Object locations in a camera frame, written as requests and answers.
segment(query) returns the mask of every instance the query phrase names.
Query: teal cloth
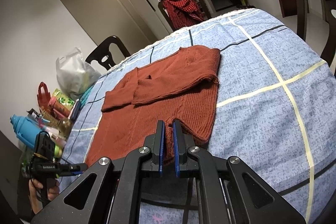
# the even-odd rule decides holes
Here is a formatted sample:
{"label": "teal cloth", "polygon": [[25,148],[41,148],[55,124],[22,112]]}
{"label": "teal cloth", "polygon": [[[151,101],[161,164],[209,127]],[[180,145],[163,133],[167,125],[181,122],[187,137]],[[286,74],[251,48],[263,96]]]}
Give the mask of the teal cloth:
{"label": "teal cloth", "polygon": [[84,92],[84,94],[82,95],[82,97],[79,99],[80,102],[82,103],[82,105],[81,105],[81,109],[82,109],[83,106],[85,105],[85,103],[86,103],[86,101],[87,101],[87,98],[89,97],[90,92],[91,92],[93,86],[94,86],[94,85],[90,86],[90,87],[86,90],[86,92]]}

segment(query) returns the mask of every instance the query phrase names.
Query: white stripe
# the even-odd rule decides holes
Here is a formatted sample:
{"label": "white stripe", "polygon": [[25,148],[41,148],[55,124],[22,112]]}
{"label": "white stripe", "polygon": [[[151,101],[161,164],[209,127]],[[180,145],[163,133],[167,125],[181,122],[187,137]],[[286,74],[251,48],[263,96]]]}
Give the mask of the white stripe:
{"label": "white stripe", "polygon": [[95,129],[95,131],[93,132],[93,134],[92,134],[92,136],[91,136],[91,139],[90,139],[90,142],[89,142],[89,146],[88,146],[88,148],[87,148],[87,150],[86,150],[86,153],[85,153],[83,162],[86,162],[87,155],[88,155],[88,153],[89,153],[90,147],[91,147],[92,142],[93,142],[93,138],[94,138],[94,136],[95,136],[95,134],[96,134],[96,131],[97,131],[97,129],[98,129],[98,126],[99,126],[99,123],[100,123],[100,120],[101,120],[102,116],[103,116],[103,115],[100,115],[100,118],[99,118],[99,120],[98,120],[96,129]]}
{"label": "white stripe", "polygon": [[84,129],[73,129],[72,131],[79,132],[79,131],[88,131],[88,130],[96,130],[96,129],[97,129],[96,127],[92,127],[92,128],[84,128]]}
{"label": "white stripe", "polygon": [[[326,63],[326,61],[321,60],[320,62],[312,65],[307,70],[305,70],[305,71],[299,73],[298,75],[295,75],[294,77],[286,80],[284,83],[287,85],[289,83],[295,82],[296,80],[301,79],[302,77],[304,77],[307,74],[311,73],[313,70],[315,70],[316,68],[320,67],[321,65],[323,65],[325,63]],[[273,89],[276,89],[276,88],[278,88],[280,86],[282,86],[282,83],[276,83],[274,85],[265,86],[263,88],[257,89],[255,91],[252,91],[252,92],[249,92],[249,93],[246,93],[246,94],[243,94],[243,95],[234,96],[234,97],[226,99],[226,100],[224,100],[224,101],[222,101],[220,103],[217,103],[216,107],[222,107],[224,105],[227,105],[229,103],[232,103],[232,102],[235,102],[235,101],[238,101],[238,100],[250,98],[250,97],[253,97],[253,96],[255,96],[255,95],[259,94],[259,93],[266,92],[266,91],[269,91],[269,90],[273,90]]]}
{"label": "white stripe", "polygon": [[299,109],[297,107],[297,104],[295,102],[295,99],[294,99],[292,93],[290,92],[290,90],[288,89],[286,84],[284,83],[284,80],[282,79],[280,73],[277,71],[277,69],[275,68],[275,66],[271,62],[271,60],[263,52],[261,47],[253,40],[253,38],[247,33],[247,31],[242,26],[237,25],[231,18],[229,18],[229,21],[234,26],[237,26],[243,32],[243,34],[251,41],[251,43],[257,48],[257,50],[260,52],[260,54],[263,56],[263,58],[266,60],[268,65],[271,67],[271,69],[275,73],[275,75],[278,78],[279,82],[281,83],[284,91],[286,92],[290,102],[293,105],[294,113],[295,113],[296,119],[299,123],[299,128],[300,128],[300,131],[301,131],[301,134],[302,134],[307,161],[308,161],[308,164],[309,164],[309,195],[308,195],[308,204],[307,204],[306,217],[305,217],[306,223],[308,223],[309,218],[310,218],[311,205],[312,205],[312,202],[313,202],[313,193],[314,193],[314,160],[313,160],[313,157],[312,157],[312,154],[311,154],[311,151],[310,151],[310,146],[309,146],[309,141],[308,141],[306,128],[305,128],[305,125],[304,125],[303,120],[301,118]]}
{"label": "white stripe", "polygon": [[101,82],[104,82],[105,79],[106,79],[106,77],[105,77],[102,81],[96,82],[96,84],[99,84],[99,83],[101,83]]}
{"label": "white stripe", "polygon": [[[119,66],[122,66],[122,67],[116,69],[115,71],[120,71],[120,70],[124,69],[126,66],[129,66],[129,65],[131,65],[131,64],[133,64],[133,63],[135,63],[135,62],[137,62],[137,61],[139,61],[139,60],[141,60],[141,59],[143,59],[143,58],[146,58],[146,57],[149,56],[150,54],[149,54],[149,55],[146,55],[146,56],[144,56],[144,57],[141,57],[141,58],[139,58],[139,59],[137,59],[137,60],[134,60],[134,61],[131,62],[131,63],[124,64],[128,59],[130,59],[130,58],[132,58],[132,57],[134,57],[134,56],[140,54],[141,52],[143,52],[143,51],[145,51],[145,50],[147,50],[147,49],[149,49],[149,48],[155,47],[156,45],[158,45],[159,43],[161,43],[163,40],[166,40],[166,39],[168,39],[168,38],[172,38],[172,37],[174,37],[174,36],[176,36],[176,35],[180,35],[181,33],[186,32],[186,31],[188,31],[189,29],[195,28],[196,26],[204,25],[204,24],[207,24],[207,23],[209,23],[209,22],[212,22],[212,21],[215,21],[215,20],[219,20],[219,19],[222,19],[222,18],[228,18],[229,16],[233,16],[233,15],[236,15],[236,14],[240,14],[240,13],[246,12],[247,10],[252,10],[252,11],[249,12],[249,13],[247,13],[247,14],[238,16],[237,18],[235,18],[235,19],[233,19],[233,20],[238,20],[238,19],[241,19],[241,18],[243,18],[243,17],[246,17],[246,16],[248,16],[248,15],[254,13],[254,12],[260,11],[259,9],[246,9],[246,10],[232,11],[232,12],[229,12],[229,13],[227,13],[227,14],[220,15],[220,16],[218,16],[218,17],[215,17],[215,18],[209,19],[209,20],[207,20],[207,21],[201,22],[200,24],[197,24],[197,25],[194,25],[194,26],[191,26],[191,27],[184,27],[184,28],[182,28],[182,29],[179,29],[179,30],[175,31],[174,33],[172,33],[172,34],[166,36],[165,38],[156,41],[154,44],[148,45],[148,46],[146,46],[144,49],[139,50],[138,52],[132,54],[132,55],[129,56],[129,57],[126,57],[126,58],[125,58],[123,61],[121,61],[119,64],[117,64],[117,65],[113,66],[112,68],[110,68],[104,75],[111,73],[112,71],[114,71],[114,70],[115,70],[116,68],[118,68]],[[224,22],[224,23],[222,23],[222,24],[221,24],[221,23],[215,23],[215,24],[212,24],[211,27],[214,26],[214,25],[217,25],[217,24],[220,24],[220,25],[226,25],[226,24],[229,24],[229,23],[230,23],[230,22]],[[207,29],[209,29],[209,28],[210,28],[210,27],[207,27],[207,28],[198,30],[197,32],[193,33],[193,35],[196,35],[196,34],[200,33],[201,31],[207,30]],[[174,42],[177,42],[177,41],[179,41],[179,40],[182,40],[182,39],[184,39],[184,38],[186,38],[186,37],[189,37],[189,34],[186,35],[186,36],[180,37],[179,39],[169,41],[169,42],[167,42],[166,44],[164,44],[164,45],[163,45],[162,47],[160,47],[160,48],[157,48],[157,49],[154,48],[154,52],[156,52],[156,51],[162,49],[163,47],[165,47],[165,46],[167,46],[167,45],[169,45],[169,44],[171,44],[171,43],[174,43]]]}

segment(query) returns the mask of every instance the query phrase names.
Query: metal bolt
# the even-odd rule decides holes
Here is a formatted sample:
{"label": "metal bolt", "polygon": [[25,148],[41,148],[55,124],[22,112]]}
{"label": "metal bolt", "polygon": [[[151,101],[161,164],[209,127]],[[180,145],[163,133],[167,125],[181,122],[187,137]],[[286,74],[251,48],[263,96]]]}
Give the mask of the metal bolt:
{"label": "metal bolt", "polygon": [[197,152],[199,152],[200,151],[200,148],[198,147],[198,146],[191,146],[191,147],[189,147],[189,151],[191,152],[191,153],[197,153]]}
{"label": "metal bolt", "polygon": [[98,162],[99,162],[100,165],[106,165],[106,164],[108,164],[110,162],[110,159],[102,157],[102,158],[99,159]]}
{"label": "metal bolt", "polygon": [[146,154],[146,153],[149,152],[149,148],[148,148],[147,146],[140,147],[140,148],[139,148],[139,152],[140,152],[141,154]]}
{"label": "metal bolt", "polygon": [[238,157],[231,157],[230,158],[230,163],[232,164],[238,164],[240,162],[240,159]]}

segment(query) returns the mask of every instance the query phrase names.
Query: dark wooden chair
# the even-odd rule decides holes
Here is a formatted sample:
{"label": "dark wooden chair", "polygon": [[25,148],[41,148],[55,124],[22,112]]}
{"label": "dark wooden chair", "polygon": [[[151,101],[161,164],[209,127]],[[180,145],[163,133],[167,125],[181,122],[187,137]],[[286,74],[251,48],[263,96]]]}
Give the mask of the dark wooden chair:
{"label": "dark wooden chair", "polygon": [[[321,58],[330,66],[336,50],[336,18],[331,10],[336,9],[336,0],[322,0],[325,7],[325,20],[329,23],[329,37],[321,54]],[[296,0],[297,6],[297,35],[304,41],[307,31],[307,0]]]}
{"label": "dark wooden chair", "polygon": [[[211,14],[209,12],[209,9],[207,7],[207,5],[205,4],[204,0],[196,0],[196,4],[200,4],[200,10],[201,13],[203,15],[203,18],[205,20],[210,19],[211,18]],[[166,10],[163,6],[163,0],[160,0],[157,7],[159,8],[159,10],[161,11],[161,13],[163,14],[164,18],[167,20],[169,26],[172,28],[173,31],[176,31],[176,28],[173,25],[172,20],[170,19],[169,15],[166,13]]]}
{"label": "dark wooden chair", "polygon": [[124,57],[131,56],[128,50],[126,49],[125,45],[120,40],[120,38],[113,35],[111,37],[106,38],[101,44],[99,44],[97,48],[95,48],[92,51],[92,53],[89,54],[85,62],[91,64],[93,60],[96,60],[100,65],[102,65],[107,70],[115,66],[115,62],[113,61],[112,54],[109,50],[110,45],[112,43],[118,46]]}

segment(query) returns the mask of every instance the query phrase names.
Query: ribbed knit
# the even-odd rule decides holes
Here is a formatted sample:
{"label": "ribbed knit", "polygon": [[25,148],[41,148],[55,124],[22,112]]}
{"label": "ribbed knit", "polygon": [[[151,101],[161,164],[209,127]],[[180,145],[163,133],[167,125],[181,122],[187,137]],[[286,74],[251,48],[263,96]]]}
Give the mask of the ribbed knit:
{"label": "ribbed knit", "polygon": [[127,73],[106,92],[87,164],[103,156],[125,157],[155,133],[158,120],[165,121],[165,160],[174,157],[174,119],[196,144],[206,143],[215,118],[219,61],[219,49],[197,45]]}

